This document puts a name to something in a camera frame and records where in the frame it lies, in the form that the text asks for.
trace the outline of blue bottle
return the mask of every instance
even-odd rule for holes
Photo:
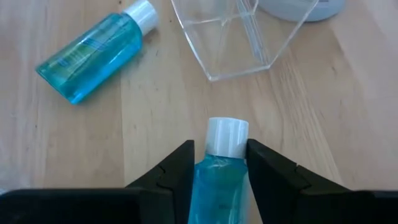
[[[79,103],[142,48],[142,38],[158,23],[155,9],[138,0],[110,14],[36,68],[72,104]]]
[[[248,122],[210,118],[205,159],[195,166],[189,224],[246,223]]]

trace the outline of white bottle cap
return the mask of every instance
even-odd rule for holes
[[[153,5],[148,0],[138,0],[126,10],[124,13],[134,19],[141,29],[142,36],[157,26],[159,18]]]
[[[206,153],[244,159],[249,123],[234,118],[210,118],[206,135]]]

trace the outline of clear plastic container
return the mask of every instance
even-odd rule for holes
[[[318,0],[172,0],[188,42],[210,81],[266,70],[287,46]]]

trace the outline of table surface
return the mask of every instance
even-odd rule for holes
[[[272,69],[210,83],[170,1],[159,31],[78,106],[34,67],[132,0],[0,0],[0,188],[121,187],[186,139],[203,157],[209,117],[352,189],[398,189],[398,3],[348,1],[306,24]]]

